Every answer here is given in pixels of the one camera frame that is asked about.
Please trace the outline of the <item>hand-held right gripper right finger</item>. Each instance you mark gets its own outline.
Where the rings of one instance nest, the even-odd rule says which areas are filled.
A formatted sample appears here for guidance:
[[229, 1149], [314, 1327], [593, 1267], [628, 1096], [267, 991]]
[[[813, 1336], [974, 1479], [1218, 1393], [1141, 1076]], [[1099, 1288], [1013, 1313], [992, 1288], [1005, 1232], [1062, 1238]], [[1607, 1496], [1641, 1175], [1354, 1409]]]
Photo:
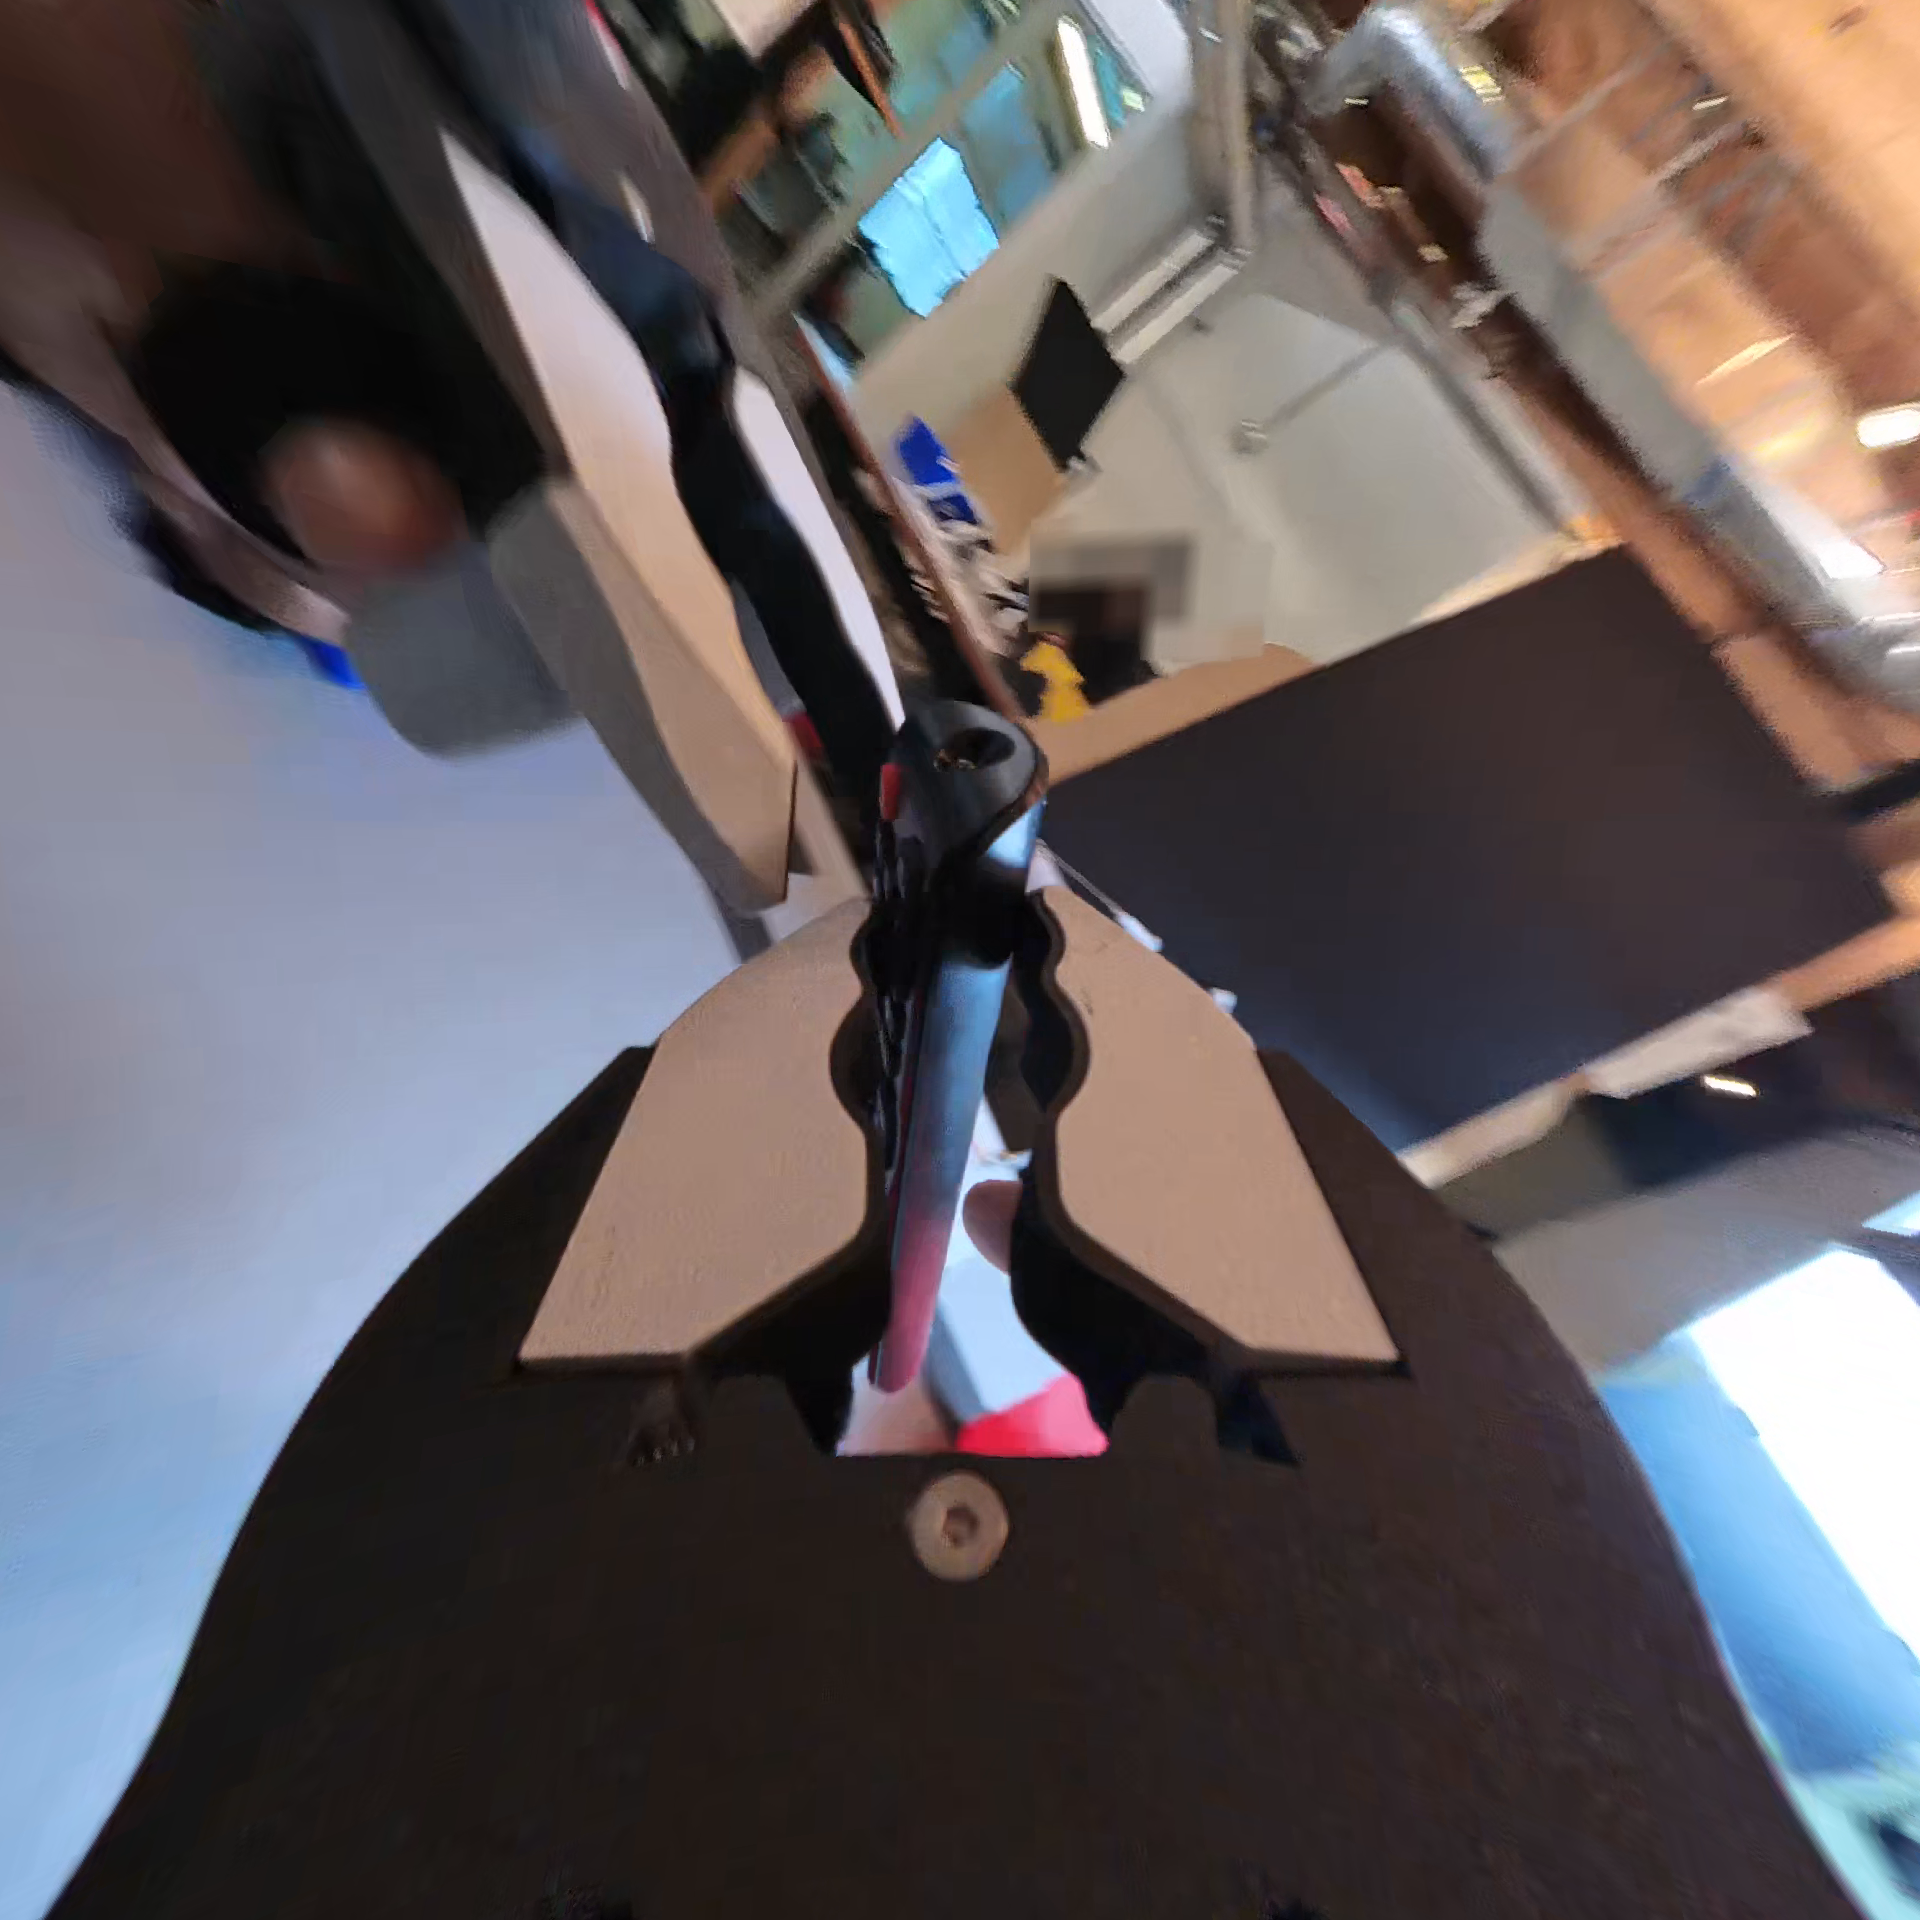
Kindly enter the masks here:
[[1054, 1244], [1250, 1371], [1392, 1371], [1401, 1347], [1244, 1029], [1067, 888], [1017, 955], [1030, 1171]]

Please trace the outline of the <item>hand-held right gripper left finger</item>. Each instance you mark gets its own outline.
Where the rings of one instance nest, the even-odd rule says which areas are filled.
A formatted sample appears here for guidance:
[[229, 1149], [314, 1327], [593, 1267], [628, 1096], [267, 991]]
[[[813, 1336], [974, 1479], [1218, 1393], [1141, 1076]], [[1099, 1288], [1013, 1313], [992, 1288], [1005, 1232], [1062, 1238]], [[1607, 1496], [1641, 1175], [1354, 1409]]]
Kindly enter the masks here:
[[833, 1046], [861, 1010], [843, 900], [727, 974], [649, 1051], [541, 1304], [524, 1368], [683, 1368], [788, 1318], [866, 1343], [874, 1167]]

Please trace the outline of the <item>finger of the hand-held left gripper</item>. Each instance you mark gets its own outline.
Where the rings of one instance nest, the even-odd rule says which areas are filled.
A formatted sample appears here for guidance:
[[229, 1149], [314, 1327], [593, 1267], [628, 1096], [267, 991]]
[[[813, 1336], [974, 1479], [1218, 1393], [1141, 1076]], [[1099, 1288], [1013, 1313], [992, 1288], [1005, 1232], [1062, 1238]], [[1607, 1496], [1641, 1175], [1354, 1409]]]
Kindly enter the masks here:
[[441, 148], [558, 433], [558, 471], [485, 535], [492, 579], [707, 888], [768, 912], [791, 880], [795, 750], [685, 516], [655, 380], [532, 210], [455, 135]]
[[902, 684], [874, 602], [833, 516], [830, 494], [819, 486], [777, 395], [745, 367], [732, 370], [727, 417], [784, 525], [801, 537], [801, 550], [825, 591], [825, 655], [858, 672], [858, 682], [881, 709], [881, 749], [891, 749], [903, 721]]

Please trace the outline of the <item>red storage bin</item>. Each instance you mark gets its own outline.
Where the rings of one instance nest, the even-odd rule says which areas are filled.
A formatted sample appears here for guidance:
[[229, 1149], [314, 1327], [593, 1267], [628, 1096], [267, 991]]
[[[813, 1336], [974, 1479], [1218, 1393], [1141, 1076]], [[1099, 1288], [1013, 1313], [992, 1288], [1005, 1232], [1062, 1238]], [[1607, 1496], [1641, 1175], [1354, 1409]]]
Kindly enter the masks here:
[[1099, 1455], [1105, 1444], [1080, 1382], [1067, 1371], [1022, 1399], [977, 1415], [954, 1430], [954, 1454], [998, 1460]]

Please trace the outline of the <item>black bar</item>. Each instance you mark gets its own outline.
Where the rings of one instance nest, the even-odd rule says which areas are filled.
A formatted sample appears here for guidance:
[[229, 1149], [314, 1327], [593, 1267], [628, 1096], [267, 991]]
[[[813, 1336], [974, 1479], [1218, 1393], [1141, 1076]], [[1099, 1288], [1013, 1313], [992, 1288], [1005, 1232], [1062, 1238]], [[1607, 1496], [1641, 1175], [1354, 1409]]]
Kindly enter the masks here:
[[924, 1365], [1038, 850], [1043, 764], [992, 709], [924, 701], [881, 771], [867, 987], [887, 1318], [871, 1382]]

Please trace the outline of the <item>person's left hand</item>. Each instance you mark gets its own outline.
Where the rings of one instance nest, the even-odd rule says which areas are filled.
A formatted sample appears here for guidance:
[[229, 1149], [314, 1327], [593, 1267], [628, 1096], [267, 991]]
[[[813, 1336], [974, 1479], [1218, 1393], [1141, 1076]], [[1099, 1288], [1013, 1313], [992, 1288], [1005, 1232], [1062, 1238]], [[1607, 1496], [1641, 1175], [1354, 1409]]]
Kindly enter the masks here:
[[467, 513], [414, 444], [345, 417], [284, 427], [256, 488], [289, 544], [350, 580], [399, 579], [467, 541]]

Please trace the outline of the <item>beige board on stand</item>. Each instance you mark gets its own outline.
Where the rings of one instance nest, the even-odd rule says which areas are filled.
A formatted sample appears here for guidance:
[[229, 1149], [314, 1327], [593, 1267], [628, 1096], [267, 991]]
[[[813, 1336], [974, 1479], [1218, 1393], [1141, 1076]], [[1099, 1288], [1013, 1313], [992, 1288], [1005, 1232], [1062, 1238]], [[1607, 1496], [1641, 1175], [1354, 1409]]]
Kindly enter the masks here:
[[1022, 559], [1034, 525], [1067, 494], [1038, 427], [1010, 385], [980, 395], [942, 433], [965, 503], [1002, 559]]

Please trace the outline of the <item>black panel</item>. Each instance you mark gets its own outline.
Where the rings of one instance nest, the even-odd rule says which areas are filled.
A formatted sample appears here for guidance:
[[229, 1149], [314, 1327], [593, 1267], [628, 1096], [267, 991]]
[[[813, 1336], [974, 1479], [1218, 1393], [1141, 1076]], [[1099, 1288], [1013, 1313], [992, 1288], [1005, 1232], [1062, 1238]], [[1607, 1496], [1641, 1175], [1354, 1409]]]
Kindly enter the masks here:
[[1127, 370], [1067, 282], [1051, 282], [1043, 307], [1010, 385], [1054, 471], [1075, 466], [1095, 424], [1115, 399]]

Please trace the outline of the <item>window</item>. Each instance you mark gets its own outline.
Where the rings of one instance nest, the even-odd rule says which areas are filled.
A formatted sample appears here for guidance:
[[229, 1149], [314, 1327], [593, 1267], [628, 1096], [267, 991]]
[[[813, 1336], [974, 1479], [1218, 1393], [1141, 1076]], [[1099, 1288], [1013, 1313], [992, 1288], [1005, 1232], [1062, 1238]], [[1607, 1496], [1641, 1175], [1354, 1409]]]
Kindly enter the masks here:
[[935, 136], [856, 225], [902, 307], [924, 319], [994, 252], [998, 232], [962, 152]]

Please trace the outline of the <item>white board stand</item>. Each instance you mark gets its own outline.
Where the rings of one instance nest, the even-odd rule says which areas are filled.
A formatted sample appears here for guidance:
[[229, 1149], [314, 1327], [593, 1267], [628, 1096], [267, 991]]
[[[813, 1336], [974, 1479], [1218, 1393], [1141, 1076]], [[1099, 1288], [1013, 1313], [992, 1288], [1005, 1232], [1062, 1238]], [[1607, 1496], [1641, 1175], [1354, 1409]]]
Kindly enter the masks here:
[[1444, 905], [1358, 900], [1333, 878], [1304, 900], [1252, 905], [1207, 946], [1246, 960], [1252, 1040], [1304, 1152], [1367, 1125], [1438, 1178], [1535, 1138], [1555, 1087], [1650, 1089], [1806, 1036], [1772, 987], [1657, 1013], [1644, 974], [1558, 935], [1516, 939], [1519, 905], [1483, 916]]

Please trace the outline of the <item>studio light panel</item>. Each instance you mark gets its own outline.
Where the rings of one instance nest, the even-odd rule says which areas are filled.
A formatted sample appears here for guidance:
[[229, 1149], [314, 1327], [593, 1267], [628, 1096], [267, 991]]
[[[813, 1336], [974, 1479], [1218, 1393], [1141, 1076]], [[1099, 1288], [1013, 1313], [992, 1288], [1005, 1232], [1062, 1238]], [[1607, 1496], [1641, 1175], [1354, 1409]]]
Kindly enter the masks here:
[[1824, 1251], [1595, 1378], [1865, 1918], [1916, 1918], [1916, 1300]]

